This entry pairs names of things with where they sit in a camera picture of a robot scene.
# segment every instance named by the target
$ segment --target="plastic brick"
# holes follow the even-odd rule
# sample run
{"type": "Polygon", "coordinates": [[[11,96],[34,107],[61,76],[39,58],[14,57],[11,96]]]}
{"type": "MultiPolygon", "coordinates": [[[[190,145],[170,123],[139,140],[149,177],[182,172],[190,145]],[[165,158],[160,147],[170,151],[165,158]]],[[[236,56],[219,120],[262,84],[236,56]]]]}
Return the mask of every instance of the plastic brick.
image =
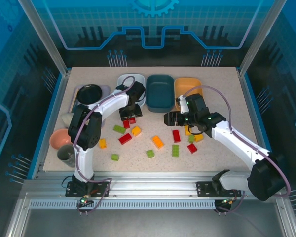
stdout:
{"type": "Polygon", "coordinates": [[[115,125],[114,128],[113,128],[113,130],[115,132],[119,132],[121,134],[125,134],[125,132],[126,132],[126,128],[123,128],[123,127],[118,126],[118,125],[115,125]]]}
{"type": "Polygon", "coordinates": [[[129,125],[129,121],[126,120],[126,121],[123,121],[123,125],[124,125],[124,128],[130,128],[130,125],[129,125]]]}
{"type": "Polygon", "coordinates": [[[188,137],[188,142],[193,143],[194,141],[195,141],[195,137],[194,137],[194,135],[190,135],[190,136],[188,137]]]}
{"type": "Polygon", "coordinates": [[[178,130],[173,130],[172,134],[173,134],[173,140],[174,140],[175,143],[181,141],[180,134],[179,134],[178,130]]]}
{"type": "Polygon", "coordinates": [[[184,126],[184,129],[185,129],[185,134],[186,134],[186,136],[190,136],[190,135],[192,135],[192,134],[188,131],[188,126],[184,126]]]}
{"type": "Polygon", "coordinates": [[[131,119],[129,120],[129,123],[130,123],[130,124],[134,124],[134,123],[136,123],[136,119],[135,119],[135,118],[131,118],[131,119]]]}
{"type": "Polygon", "coordinates": [[[195,135],[195,142],[200,142],[204,140],[203,134],[195,135]]]}
{"type": "Polygon", "coordinates": [[[155,144],[155,146],[156,146],[158,149],[160,149],[161,147],[163,147],[163,143],[162,143],[162,141],[159,139],[158,136],[154,136],[154,137],[152,138],[152,141],[153,141],[153,143],[155,144]]]}
{"type": "Polygon", "coordinates": [[[132,139],[132,136],[129,133],[127,133],[126,135],[119,138],[119,141],[122,145],[124,145],[126,142],[128,142],[131,139],[132,139]]]}
{"type": "Polygon", "coordinates": [[[179,157],[179,145],[172,145],[172,157],[179,157]]]}
{"type": "Polygon", "coordinates": [[[113,154],[111,159],[114,160],[114,161],[118,161],[119,160],[119,155],[113,154]]]}
{"type": "Polygon", "coordinates": [[[192,154],[197,151],[197,148],[194,144],[188,145],[187,148],[192,154]]]}
{"type": "Polygon", "coordinates": [[[132,134],[135,136],[135,137],[137,137],[139,134],[141,134],[141,129],[139,128],[139,127],[134,127],[133,129],[132,129],[132,134]]]}
{"type": "Polygon", "coordinates": [[[107,143],[106,143],[105,139],[100,139],[100,140],[99,140],[99,147],[100,147],[101,149],[104,149],[104,148],[107,147],[107,143]]]}
{"type": "Polygon", "coordinates": [[[146,154],[147,154],[147,157],[148,157],[148,158],[152,158],[152,157],[154,157],[154,152],[153,152],[153,150],[146,151],[146,154]]]}

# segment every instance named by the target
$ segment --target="glass wall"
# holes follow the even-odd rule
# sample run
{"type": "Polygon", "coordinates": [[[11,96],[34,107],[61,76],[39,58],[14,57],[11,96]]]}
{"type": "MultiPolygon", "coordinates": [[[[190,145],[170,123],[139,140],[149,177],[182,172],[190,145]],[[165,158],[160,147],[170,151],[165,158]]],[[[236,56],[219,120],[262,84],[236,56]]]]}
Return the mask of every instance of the glass wall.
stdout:
{"type": "Polygon", "coordinates": [[[0,0],[0,236],[31,163],[58,75],[18,1],[0,0]]]}
{"type": "Polygon", "coordinates": [[[68,67],[240,66],[273,0],[34,0],[68,67]]]}
{"type": "Polygon", "coordinates": [[[296,188],[296,0],[288,0],[248,69],[273,152],[296,188]]]}

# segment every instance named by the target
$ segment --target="table surface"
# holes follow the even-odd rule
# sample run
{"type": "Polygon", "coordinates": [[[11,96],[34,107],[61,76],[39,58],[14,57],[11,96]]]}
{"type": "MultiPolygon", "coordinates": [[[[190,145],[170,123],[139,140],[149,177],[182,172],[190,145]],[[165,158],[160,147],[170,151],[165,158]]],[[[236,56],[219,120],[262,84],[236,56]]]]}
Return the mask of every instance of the table surface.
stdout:
{"type": "MultiPolygon", "coordinates": [[[[195,77],[203,85],[215,87],[221,91],[231,105],[232,125],[242,134],[256,142],[248,108],[242,93],[235,67],[74,67],[72,68],[62,105],[55,124],[55,131],[64,128],[60,115],[67,113],[72,101],[74,90],[83,84],[108,85],[111,92],[115,89],[117,79],[126,73],[139,73],[145,78],[152,74],[168,74],[174,79],[179,77],[195,77]]],[[[228,109],[224,100],[215,92],[204,89],[204,99],[211,112],[219,112],[228,118],[228,109]]],[[[187,149],[188,137],[183,127],[167,127],[163,123],[164,113],[152,113],[146,104],[142,107],[143,117],[136,118],[136,124],[142,133],[124,145],[121,145],[120,133],[113,131],[115,125],[123,126],[118,111],[105,120],[101,138],[107,143],[107,148],[101,150],[95,146],[93,153],[94,171],[108,172],[206,172],[232,169],[248,170],[244,162],[223,144],[213,138],[204,136],[204,140],[194,143],[198,151],[191,154],[187,149]],[[181,142],[180,157],[173,158],[171,150],[173,142],[172,130],[179,130],[181,142]],[[165,144],[158,150],[151,138],[158,136],[165,144]],[[146,151],[153,150],[155,157],[147,158],[146,151]],[[112,154],[119,155],[119,161],[111,160],[112,154]]],[[[58,160],[57,151],[49,146],[44,163],[45,171],[73,171],[58,160]]]]}

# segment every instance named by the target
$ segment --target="yellow block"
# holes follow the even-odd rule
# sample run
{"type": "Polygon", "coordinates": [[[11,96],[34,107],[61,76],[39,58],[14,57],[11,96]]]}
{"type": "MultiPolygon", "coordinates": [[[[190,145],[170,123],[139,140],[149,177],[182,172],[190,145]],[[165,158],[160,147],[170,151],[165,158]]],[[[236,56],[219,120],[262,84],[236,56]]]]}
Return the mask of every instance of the yellow block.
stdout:
{"type": "Polygon", "coordinates": [[[101,149],[104,149],[104,148],[107,147],[107,143],[106,143],[105,139],[100,139],[100,140],[99,140],[99,147],[100,147],[101,149]]]}
{"type": "Polygon", "coordinates": [[[132,134],[137,137],[139,134],[141,134],[141,129],[139,127],[134,127],[132,130],[132,134]]]}
{"type": "Polygon", "coordinates": [[[153,143],[155,144],[155,146],[156,146],[158,149],[160,149],[161,147],[163,147],[163,143],[162,143],[162,141],[159,139],[158,136],[154,136],[154,137],[152,138],[152,141],[153,141],[153,143]]]}
{"type": "Polygon", "coordinates": [[[185,134],[186,136],[192,135],[189,131],[188,131],[188,126],[184,126],[185,129],[185,134]]]}
{"type": "Polygon", "coordinates": [[[200,142],[204,139],[203,134],[195,135],[194,136],[195,142],[200,142]]]}

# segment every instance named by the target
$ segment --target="gray cup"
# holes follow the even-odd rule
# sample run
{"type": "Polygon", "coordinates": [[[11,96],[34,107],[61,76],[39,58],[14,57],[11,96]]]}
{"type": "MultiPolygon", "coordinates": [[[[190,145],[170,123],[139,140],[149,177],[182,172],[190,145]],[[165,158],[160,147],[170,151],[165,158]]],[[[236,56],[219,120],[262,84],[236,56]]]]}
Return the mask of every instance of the gray cup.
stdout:
{"type": "Polygon", "coordinates": [[[57,157],[69,167],[75,168],[74,147],[72,145],[62,146],[57,152],[57,157]]]}

